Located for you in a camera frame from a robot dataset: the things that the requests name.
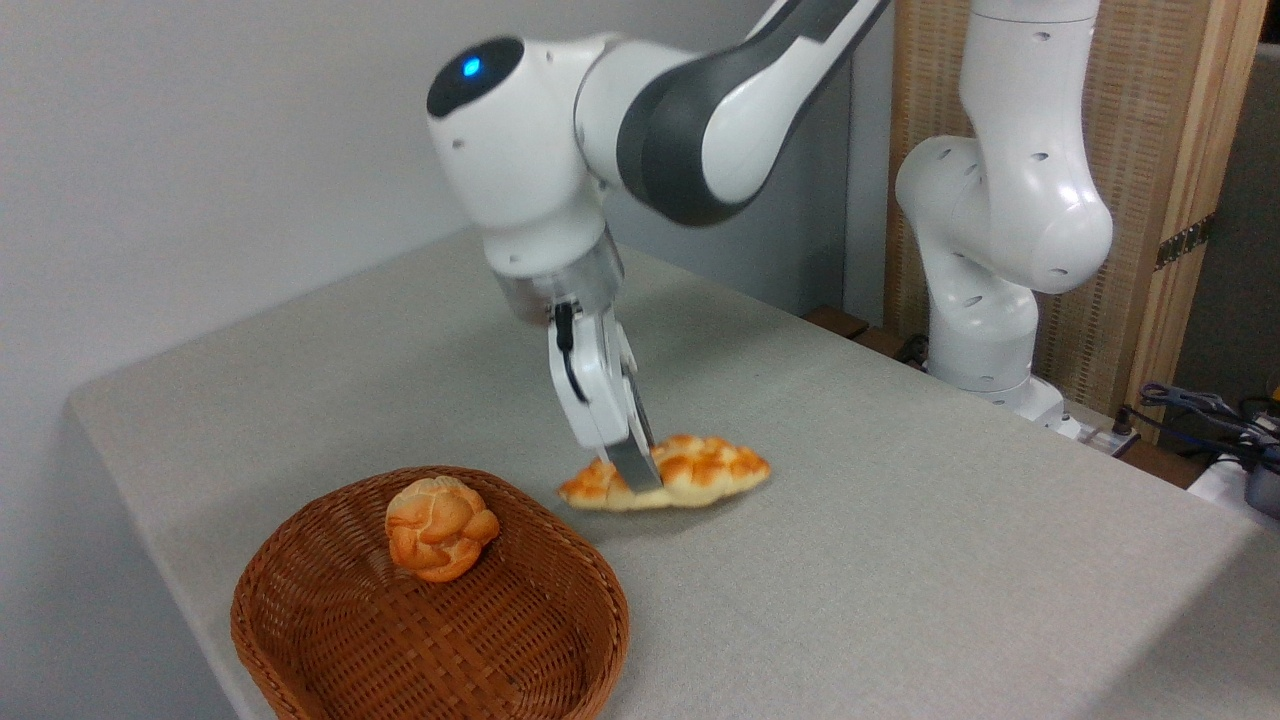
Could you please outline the gripper finger with grey tip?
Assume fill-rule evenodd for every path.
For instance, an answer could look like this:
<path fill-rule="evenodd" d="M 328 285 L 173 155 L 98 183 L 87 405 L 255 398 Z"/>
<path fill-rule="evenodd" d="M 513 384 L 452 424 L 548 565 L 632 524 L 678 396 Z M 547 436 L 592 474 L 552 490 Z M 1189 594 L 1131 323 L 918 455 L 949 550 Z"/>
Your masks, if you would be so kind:
<path fill-rule="evenodd" d="M 632 493 L 643 495 L 664 488 L 652 451 L 643 437 L 628 437 L 608 445 L 604 447 L 604 455 Z"/>
<path fill-rule="evenodd" d="M 655 446 L 655 437 L 652 430 L 652 424 L 646 416 L 645 407 L 643 405 L 643 398 L 640 395 L 640 388 L 636 380 L 637 364 L 631 350 L 630 342 L 627 340 L 621 340 L 621 372 L 627 383 L 631 402 L 634 405 L 635 416 L 637 419 L 639 427 L 641 429 L 643 445 L 645 448 L 653 448 Z"/>

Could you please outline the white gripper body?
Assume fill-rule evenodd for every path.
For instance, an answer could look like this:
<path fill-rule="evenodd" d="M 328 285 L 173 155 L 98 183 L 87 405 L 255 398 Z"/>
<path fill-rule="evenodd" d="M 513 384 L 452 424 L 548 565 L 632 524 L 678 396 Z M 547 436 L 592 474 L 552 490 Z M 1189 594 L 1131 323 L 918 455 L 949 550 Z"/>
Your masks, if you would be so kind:
<path fill-rule="evenodd" d="M 628 438 L 632 411 L 614 313 L 558 304 L 552 309 L 547 343 L 552 383 L 577 442 L 602 451 Z"/>

